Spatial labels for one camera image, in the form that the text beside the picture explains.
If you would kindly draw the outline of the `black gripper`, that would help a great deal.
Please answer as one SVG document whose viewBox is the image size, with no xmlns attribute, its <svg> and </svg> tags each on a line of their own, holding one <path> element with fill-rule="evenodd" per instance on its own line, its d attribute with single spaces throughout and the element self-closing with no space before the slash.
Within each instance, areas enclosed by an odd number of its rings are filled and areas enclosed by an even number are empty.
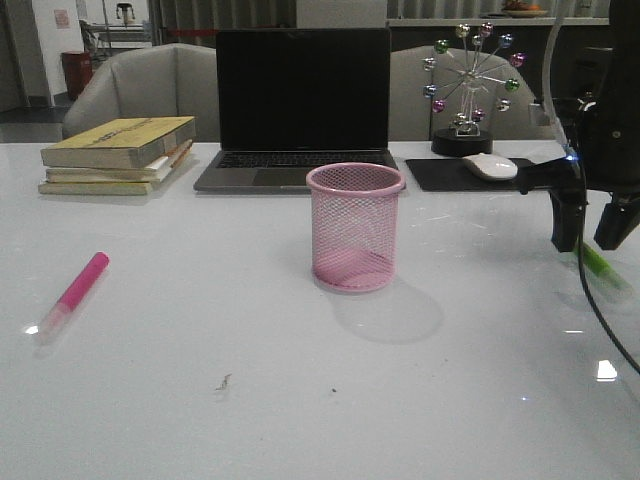
<svg viewBox="0 0 640 480">
<path fill-rule="evenodd" d="M 614 89 L 581 106 L 565 155 L 520 168 L 516 187 L 522 194 L 549 190 L 551 242 L 559 252 L 572 251 L 582 232 L 582 189 L 610 193 L 594 240 L 616 250 L 639 225 L 639 94 Z"/>
</svg>

